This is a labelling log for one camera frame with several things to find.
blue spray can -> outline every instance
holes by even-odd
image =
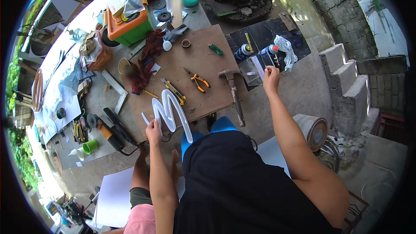
[[[243,44],[240,49],[238,49],[235,53],[234,53],[234,58],[236,60],[243,60],[246,59],[248,56],[251,55],[251,52],[249,50],[247,50],[247,48],[249,47],[248,44]]]
[[[261,50],[259,52],[259,55],[262,58],[269,58],[269,56],[273,56],[273,55],[277,54],[278,51],[279,51],[279,47],[277,45],[270,44],[268,47]]]

paint can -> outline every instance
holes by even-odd
[[[279,47],[277,45],[270,44],[268,47],[261,50],[259,52],[259,55],[262,58],[268,58],[269,56],[273,56],[273,55],[277,54],[278,51],[279,51]]]
[[[235,53],[234,53],[234,58],[236,60],[243,60],[246,59],[248,56],[251,55],[251,52],[249,50],[247,50],[248,44],[243,44],[240,49],[238,49]]]
[[[323,117],[313,117],[304,114],[297,114],[293,119],[300,127],[312,152],[321,149],[328,135],[327,120]]]

pliers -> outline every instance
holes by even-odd
[[[202,93],[205,93],[205,91],[199,86],[198,81],[202,81],[203,83],[205,83],[205,85],[208,88],[211,88],[211,85],[209,85],[209,83],[202,77],[198,76],[198,74],[192,73],[190,72],[190,70],[188,70],[187,68],[184,67],[185,72],[187,72],[187,74],[192,75],[192,77],[190,78],[190,80],[195,84],[195,86],[198,88],[198,90]]]

